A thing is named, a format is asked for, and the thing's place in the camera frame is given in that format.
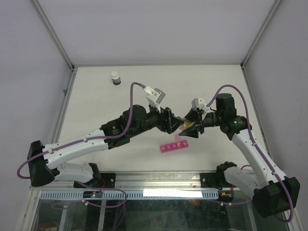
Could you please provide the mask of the clear bottle yellow capsules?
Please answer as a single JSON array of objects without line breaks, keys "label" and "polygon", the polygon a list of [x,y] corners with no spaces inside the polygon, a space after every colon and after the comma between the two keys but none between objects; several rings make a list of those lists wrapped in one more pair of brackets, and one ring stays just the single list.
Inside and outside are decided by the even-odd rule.
[{"label": "clear bottle yellow capsules", "polygon": [[182,125],[179,126],[179,129],[180,129],[181,131],[184,131],[184,130],[190,128],[190,127],[193,126],[193,125],[194,125],[193,122],[185,121]]}]

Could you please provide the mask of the pink weekly pill organizer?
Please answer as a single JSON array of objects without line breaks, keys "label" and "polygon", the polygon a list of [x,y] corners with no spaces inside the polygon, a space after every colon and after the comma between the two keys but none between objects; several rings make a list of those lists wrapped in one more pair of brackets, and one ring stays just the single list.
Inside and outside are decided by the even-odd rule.
[{"label": "pink weekly pill organizer", "polygon": [[187,140],[183,140],[179,134],[175,135],[175,140],[170,143],[160,145],[160,152],[165,154],[169,152],[178,151],[181,149],[186,149],[189,147]]}]

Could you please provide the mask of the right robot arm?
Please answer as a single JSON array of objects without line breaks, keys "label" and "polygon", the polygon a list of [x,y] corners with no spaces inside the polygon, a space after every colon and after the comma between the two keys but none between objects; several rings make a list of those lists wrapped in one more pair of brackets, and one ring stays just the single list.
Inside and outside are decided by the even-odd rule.
[{"label": "right robot arm", "polygon": [[198,138],[205,128],[219,127],[242,152],[255,175],[245,173],[233,162],[225,162],[217,166],[213,187],[232,184],[252,200],[262,217],[289,211],[289,218],[285,222],[291,222],[300,189],[299,181],[295,177],[287,177],[265,153],[254,137],[248,116],[237,115],[231,94],[220,93],[215,101],[216,109],[211,110],[204,99],[195,98],[191,110],[185,116],[192,125],[180,135]]}]

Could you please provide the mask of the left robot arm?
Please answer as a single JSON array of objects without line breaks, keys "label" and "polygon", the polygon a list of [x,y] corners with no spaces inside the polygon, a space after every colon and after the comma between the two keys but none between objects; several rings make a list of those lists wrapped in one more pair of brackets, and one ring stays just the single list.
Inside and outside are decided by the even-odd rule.
[{"label": "left robot arm", "polygon": [[171,134],[184,123],[168,107],[149,109],[147,112],[143,106],[133,105],[119,118],[67,142],[32,142],[27,156],[31,186],[41,187],[54,181],[78,181],[95,187],[101,181],[97,164],[72,164],[71,160],[128,144],[131,138],[153,128]]}]

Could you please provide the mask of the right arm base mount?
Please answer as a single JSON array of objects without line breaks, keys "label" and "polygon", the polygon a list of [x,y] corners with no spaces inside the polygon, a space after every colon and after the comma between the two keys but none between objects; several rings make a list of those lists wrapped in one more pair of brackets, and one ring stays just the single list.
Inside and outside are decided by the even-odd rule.
[{"label": "right arm base mount", "polygon": [[[230,188],[230,191],[223,195],[218,195],[217,203],[223,205],[243,205],[252,201],[255,190],[260,189],[256,177],[239,168],[233,162],[224,162],[217,166],[215,172],[200,173],[201,188],[215,188],[222,191],[224,188]],[[241,202],[234,202],[234,189],[238,188],[249,199]]]}]

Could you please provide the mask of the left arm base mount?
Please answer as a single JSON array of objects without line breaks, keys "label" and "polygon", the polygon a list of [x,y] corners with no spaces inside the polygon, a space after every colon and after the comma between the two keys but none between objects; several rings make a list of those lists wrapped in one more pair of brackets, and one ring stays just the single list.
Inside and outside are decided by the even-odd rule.
[{"label": "left arm base mount", "polygon": [[98,166],[94,163],[89,163],[92,179],[86,181],[84,184],[93,188],[114,188],[116,182],[115,173],[100,172]]}]

